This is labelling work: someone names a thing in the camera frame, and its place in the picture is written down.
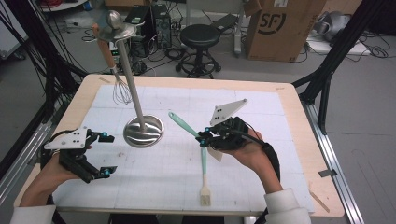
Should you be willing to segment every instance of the lamp base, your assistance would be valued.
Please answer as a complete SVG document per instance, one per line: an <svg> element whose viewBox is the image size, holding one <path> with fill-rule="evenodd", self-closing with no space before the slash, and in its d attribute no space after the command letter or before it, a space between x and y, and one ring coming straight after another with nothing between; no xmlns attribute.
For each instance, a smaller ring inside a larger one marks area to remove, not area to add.
<svg viewBox="0 0 396 224"><path fill-rule="evenodd" d="M163 122L151 115L143 116L145 128L140 128L138 118L130 120L124 128L124 140L131 147L151 147L163 137Z"/></svg>

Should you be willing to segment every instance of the brush handle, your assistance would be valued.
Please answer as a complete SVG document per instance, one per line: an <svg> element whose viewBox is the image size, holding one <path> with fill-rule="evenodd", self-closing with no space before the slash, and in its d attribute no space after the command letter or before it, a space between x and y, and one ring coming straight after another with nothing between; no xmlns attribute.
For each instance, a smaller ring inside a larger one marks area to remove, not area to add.
<svg viewBox="0 0 396 224"><path fill-rule="evenodd" d="M168 113L169 117L180 126L182 129L186 130L188 133L194 135L194 137L199 137L199 134L192 128L190 125L186 123L183 119L181 119L177 114L174 112Z"/></svg>
<svg viewBox="0 0 396 224"><path fill-rule="evenodd" d="M206 175L206 147L201 147L202 172Z"/></svg>
<svg viewBox="0 0 396 224"><path fill-rule="evenodd" d="M111 51L110 51L110 48L108 47L107 42L105 40L101 40L101 39L98 38L98 36L99 36L99 25L97 23L94 23L92 25L92 32L93 32L93 35L97 39L97 43L98 43L99 49L102 52L103 57L105 58L107 66L109 68L116 67L116 63L114 63L113 55L111 55Z"/></svg>

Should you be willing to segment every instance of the computer tower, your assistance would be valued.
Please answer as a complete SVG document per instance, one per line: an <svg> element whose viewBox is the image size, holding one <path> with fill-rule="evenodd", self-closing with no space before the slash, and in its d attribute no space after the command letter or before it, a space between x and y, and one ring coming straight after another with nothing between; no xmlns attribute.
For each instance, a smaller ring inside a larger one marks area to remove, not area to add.
<svg viewBox="0 0 396 224"><path fill-rule="evenodd" d="M171 17L168 9L164 4L158 4L151 7L154 18L155 30L157 33L158 49L168 49L172 47Z"/></svg>
<svg viewBox="0 0 396 224"><path fill-rule="evenodd" d="M150 6L134 5L124 22L131 24L144 24L137 27L136 34L130 41L131 55L140 58L149 56L149 41L155 36Z"/></svg>

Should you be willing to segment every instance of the cardboard box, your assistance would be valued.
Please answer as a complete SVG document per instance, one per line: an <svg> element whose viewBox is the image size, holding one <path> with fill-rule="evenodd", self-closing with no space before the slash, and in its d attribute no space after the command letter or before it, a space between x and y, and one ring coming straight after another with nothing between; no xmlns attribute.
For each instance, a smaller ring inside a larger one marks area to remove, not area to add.
<svg viewBox="0 0 396 224"><path fill-rule="evenodd" d="M149 6L151 0L105 0L105 4L111 9L131 9L134 5Z"/></svg>
<svg viewBox="0 0 396 224"><path fill-rule="evenodd" d="M360 4L361 0L327 0L322 13L325 11L340 11L344 14L353 15Z"/></svg>
<svg viewBox="0 0 396 224"><path fill-rule="evenodd" d="M249 60L294 62L326 0L250 0L245 49Z"/></svg>

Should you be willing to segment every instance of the caster wheel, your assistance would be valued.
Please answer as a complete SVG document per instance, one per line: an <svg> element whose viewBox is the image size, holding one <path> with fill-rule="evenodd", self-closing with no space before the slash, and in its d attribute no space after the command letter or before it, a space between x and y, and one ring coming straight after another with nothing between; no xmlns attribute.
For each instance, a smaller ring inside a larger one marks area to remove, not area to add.
<svg viewBox="0 0 396 224"><path fill-rule="evenodd" d="M216 66L216 67L215 67L215 71L216 71L216 72L221 71L221 66L220 66L220 65Z"/></svg>

